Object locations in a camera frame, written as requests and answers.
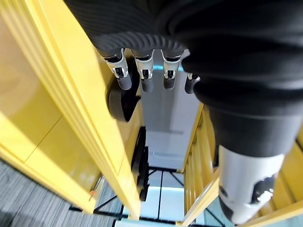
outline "black metal frame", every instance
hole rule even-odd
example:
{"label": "black metal frame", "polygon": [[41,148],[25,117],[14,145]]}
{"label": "black metal frame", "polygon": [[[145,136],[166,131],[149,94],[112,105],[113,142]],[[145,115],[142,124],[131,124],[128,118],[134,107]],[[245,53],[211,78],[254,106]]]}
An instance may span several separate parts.
{"label": "black metal frame", "polygon": [[[161,195],[162,195],[162,185],[163,185],[163,173],[164,172],[168,172],[170,173],[173,178],[184,187],[184,184],[174,175],[174,173],[177,173],[177,169],[171,169],[171,168],[162,168],[162,167],[156,167],[156,166],[150,166],[149,170],[152,170],[149,173],[149,176],[152,175],[153,173],[157,172],[157,171],[161,171],[161,183],[160,183],[160,195],[159,195],[159,205],[158,205],[158,217],[157,218],[149,218],[149,217],[139,217],[139,220],[142,221],[151,221],[151,222],[157,222],[157,223],[163,223],[163,224],[172,224],[175,225],[176,221],[173,220],[165,220],[165,219],[160,219],[160,204],[161,204]],[[122,205],[121,210],[119,213],[115,213],[115,212],[110,212],[110,211],[101,211],[100,209],[102,207],[104,207],[105,205],[109,204],[111,201],[113,201],[114,199],[116,199],[117,196],[114,196],[112,198],[110,198],[109,200],[107,200],[106,202],[102,203],[100,206],[96,207],[93,211],[93,214],[99,214],[99,215],[103,215],[103,216],[108,216],[108,217],[113,217],[115,218],[114,222],[113,222],[113,227],[115,226],[115,223],[117,220],[121,220],[123,218],[128,218],[127,214],[123,214],[123,209],[124,209],[124,205]],[[80,208],[74,207],[74,206],[70,206],[69,210],[71,211],[79,211],[82,212],[82,210]],[[206,208],[206,211],[213,216],[213,218],[215,220],[217,220],[222,227],[225,227],[225,224],[219,220],[219,218],[214,215],[208,208]],[[215,227],[215,226],[208,226],[208,225],[199,225],[199,224],[191,224],[189,225],[191,227]]]}

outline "yellow wooden frame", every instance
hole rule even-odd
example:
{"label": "yellow wooden frame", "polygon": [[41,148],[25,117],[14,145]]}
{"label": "yellow wooden frame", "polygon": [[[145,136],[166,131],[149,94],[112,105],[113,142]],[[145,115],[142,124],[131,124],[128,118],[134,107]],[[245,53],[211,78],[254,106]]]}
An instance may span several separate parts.
{"label": "yellow wooden frame", "polygon": [[112,73],[62,0],[2,0],[0,14],[120,201],[138,219],[141,202],[130,157],[143,124],[141,104],[129,123],[110,116]]}
{"label": "yellow wooden frame", "polygon": [[[177,225],[188,226],[218,196],[219,169],[214,172],[212,167],[213,157],[214,131],[209,112],[201,104],[181,170],[184,173],[185,183],[185,216]],[[240,227],[262,227],[303,214],[302,166],[303,127],[292,151],[285,158],[276,180],[273,198],[251,221],[240,225]]]}
{"label": "yellow wooden frame", "polygon": [[200,104],[181,172],[184,213],[177,225],[188,226],[218,196],[219,169],[214,172],[214,131],[208,109]]}

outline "robotic hand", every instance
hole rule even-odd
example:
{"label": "robotic hand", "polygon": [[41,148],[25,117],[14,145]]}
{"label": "robotic hand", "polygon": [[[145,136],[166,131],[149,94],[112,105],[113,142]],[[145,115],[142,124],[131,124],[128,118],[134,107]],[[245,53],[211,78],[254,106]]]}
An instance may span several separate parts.
{"label": "robotic hand", "polygon": [[131,86],[123,48],[140,50],[133,54],[146,91],[152,89],[152,53],[142,53],[163,50],[163,84],[171,89],[179,56],[189,49],[182,61],[191,73],[186,91],[210,109],[222,210],[235,224],[248,221],[274,193],[301,125],[303,2],[65,2],[122,89]]}

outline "yellow cabinet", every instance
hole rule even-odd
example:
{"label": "yellow cabinet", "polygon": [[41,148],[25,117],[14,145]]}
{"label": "yellow cabinet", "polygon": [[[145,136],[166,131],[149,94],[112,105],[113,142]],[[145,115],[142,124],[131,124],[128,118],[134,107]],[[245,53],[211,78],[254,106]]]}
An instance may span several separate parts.
{"label": "yellow cabinet", "polygon": [[[60,133],[64,135],[65,130],[75,133],[83,150],[92,158],[132,218],[139,218],[141,202],[136,177],[131,171],[131,161],[138,131],[143,125],[141,104],[138,103],[128,123],[118,122],[111,117],[107,98],[114,76],[63,0],[1,0],[0,14],[17,41],[16,46],[22,50],[39,83],[45,87],[59,110],[59,116],[51,123],[53,128],[46,130],[49,133],[43,135],[45,138],[42,142],[38,140],[28,149],[33,152],[29,158],[28,155],[22,158],[22,161],[26,160],[25,166],[31,166],[34,170],[27,171],[24,166],[19,169],[80,208],[92,212],[93,201],[87,202],[86,194],[89,183],[82,185],[76,175],[70,175],[73,165],[80,172],[82,167],[76,160],[74,163],[61,163],[60,155],[54,151],[54,146],[63,146],[63,141],[53,132],[61,127],[62,121],[66,121]],[[9,152],[6,147],[1,148],[6,160],[17,166],[17,161],[8,158],[5,150]],[[56,179],[52,172],[42,169],[44,165],[39,160],[54,169],[57,167],[53,172],[60,176],[57,181],[54,181]],[[77,196],[66,194],[67,179],[71,185],[80,187]]]}

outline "gray carpet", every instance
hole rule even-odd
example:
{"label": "gray carpet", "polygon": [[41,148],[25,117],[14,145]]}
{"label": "gray carpet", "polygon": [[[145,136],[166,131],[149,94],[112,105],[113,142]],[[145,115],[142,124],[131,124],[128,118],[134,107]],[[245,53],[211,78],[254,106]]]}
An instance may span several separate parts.
{"label": "gray carpet", "polygon": [[[115,196],[104,183],[98,205]],[[113,218],[69,211],[70,203],[0,160],[0,227],[111,227]],[[113,200],[102,210],[119,212]]]}

